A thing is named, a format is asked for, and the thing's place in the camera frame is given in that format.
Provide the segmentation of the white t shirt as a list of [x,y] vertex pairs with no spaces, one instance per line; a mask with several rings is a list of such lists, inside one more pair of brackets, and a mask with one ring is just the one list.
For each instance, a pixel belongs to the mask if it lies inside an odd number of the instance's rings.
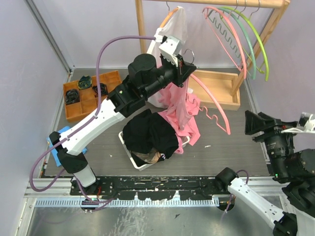
[[[174,36],[180,39],[182,41],[182,44],[184,44],[188,38],[188,28],[186,23],[187,18],[185,9],[181,6],[178,6],[178,8],[178,11],[170,18],[167,24],[163,28],[158,28],[156,30],[156,34],[162,36]],[[151,54],[155,57],[157,67],[161,67],[162,65],[160,59],[160,51],[158,48],[159,46],[159,43],[152,40],[147,50],[148,54]]]

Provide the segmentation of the light pink t shirt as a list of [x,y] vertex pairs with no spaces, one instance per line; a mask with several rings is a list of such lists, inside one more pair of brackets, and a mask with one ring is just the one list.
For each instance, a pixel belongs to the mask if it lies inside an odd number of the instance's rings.
[[199,112],[200,99],[188,93],[188,81],[183,87],[170,83],[158,95],[161,96],[158,102],[166,107],[158,114],[172,126],[177,136],[188,136],[189,144],[195,145],[201,136],[194,118]]

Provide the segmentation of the orange hanger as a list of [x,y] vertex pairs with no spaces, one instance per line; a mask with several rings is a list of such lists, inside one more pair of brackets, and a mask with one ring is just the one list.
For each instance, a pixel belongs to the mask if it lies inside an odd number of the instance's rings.
[[162,23],[160,24],[160,28],[163,28],[167,22],[170,20],[170,18],[178,11],[178,7],[175,7],[172,11],[170,11],[170,8],[169,8],[169,5],[168,5],[168,2],[166,2],[166,5],[168,7],[168,15],[164,18],[164,20],[162,21]]

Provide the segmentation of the salmon pink hanger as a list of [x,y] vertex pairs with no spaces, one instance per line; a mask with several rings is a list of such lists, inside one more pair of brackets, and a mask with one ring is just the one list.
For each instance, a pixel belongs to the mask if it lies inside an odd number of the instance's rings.
[[[243,45],[241,43],[238,32],[231,22],[231,20],[234,20],[232,13],[226,12],[213,6],[204,7],[202,13],[228,57],[231,59],[239,72],[244,73],[241,78],[245,79],[247,77],[246,54],[244,53]],[[233,56],[230,54],[230,52],[222,42],[222,39],[226,42],[226,45],[228,45],[230,49],[234,52],[235,57],[237,57],[240,62],[236,62],[236,60],[233,58]]]

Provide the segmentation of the black t shirt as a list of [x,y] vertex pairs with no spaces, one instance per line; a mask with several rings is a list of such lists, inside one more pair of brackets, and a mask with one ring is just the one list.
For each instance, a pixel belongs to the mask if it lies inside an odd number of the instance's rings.
[[170,158],[178,148],[174,129],[158,113],[146,109],[123,128],[123,139],[134,159],[157,163]]

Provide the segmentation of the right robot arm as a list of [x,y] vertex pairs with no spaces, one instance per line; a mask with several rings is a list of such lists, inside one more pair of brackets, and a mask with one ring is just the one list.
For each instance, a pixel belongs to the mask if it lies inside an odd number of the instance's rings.
[[313,236],[315,234],[315,151],[294,152],[293,137],[298,133],[314,134],[315,116],[303,112],[298,121],[284,122],[263,112],[245,112],[245,134],[254,142],[264,143],[273,180],[287,184],[282,188],[294,213],[274,206],[252,190],[230,168],[215,177],[220,193],[236,196],[253,209],[273,230],[275,236]]

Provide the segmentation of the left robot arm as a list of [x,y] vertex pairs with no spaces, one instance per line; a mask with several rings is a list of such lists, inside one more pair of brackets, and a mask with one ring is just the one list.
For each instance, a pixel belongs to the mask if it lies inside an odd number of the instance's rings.
[[98,190],[96,176],[82,153],[83,148],[109,127],[144,107],[149,97],[170,83],[182,87],[196,70],[181,55],[170,62],[161,56],[161,67],[150,54],[140,54],[128,66],[128,75],[98,104],[95,111],[66,132],[54,131],[49,138],[57,150],[61,166],[73,174],[88,195]]

